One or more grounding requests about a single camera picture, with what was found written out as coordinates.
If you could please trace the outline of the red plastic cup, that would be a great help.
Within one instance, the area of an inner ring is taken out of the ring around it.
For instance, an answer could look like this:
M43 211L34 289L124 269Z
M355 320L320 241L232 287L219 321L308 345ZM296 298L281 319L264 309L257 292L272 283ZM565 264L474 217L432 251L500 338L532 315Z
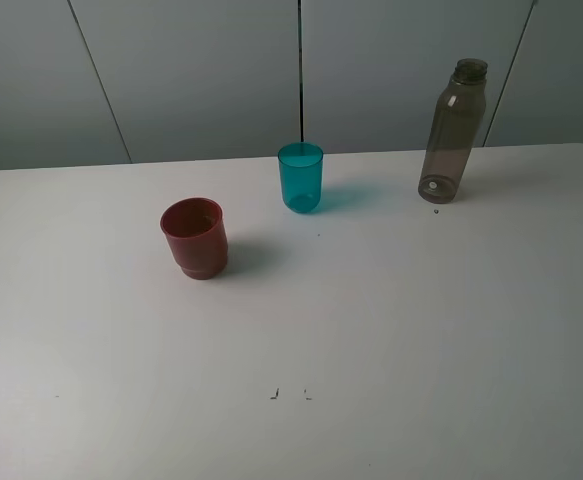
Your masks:
M228 263L228 241L220 205L202 197L187 198L165 210L160 219L173 258L195 280L220 274Z

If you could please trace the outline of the smoky transparent plastic bottle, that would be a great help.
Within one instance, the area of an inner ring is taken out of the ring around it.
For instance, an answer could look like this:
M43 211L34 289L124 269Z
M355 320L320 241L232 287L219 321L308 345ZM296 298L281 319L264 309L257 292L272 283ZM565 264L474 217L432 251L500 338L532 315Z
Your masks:
M430 203L450 203L458 192L486 109L487 71L483 60L459 60L438 97L418 184Z

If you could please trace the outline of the teal transparent plastic cup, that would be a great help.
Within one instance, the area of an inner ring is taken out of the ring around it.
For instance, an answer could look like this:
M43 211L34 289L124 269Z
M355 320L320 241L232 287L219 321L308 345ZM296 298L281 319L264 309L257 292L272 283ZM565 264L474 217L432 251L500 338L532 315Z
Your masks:
M313 211L321 200L323 151L298 142L278 152L281 193L284 204L296 213Z

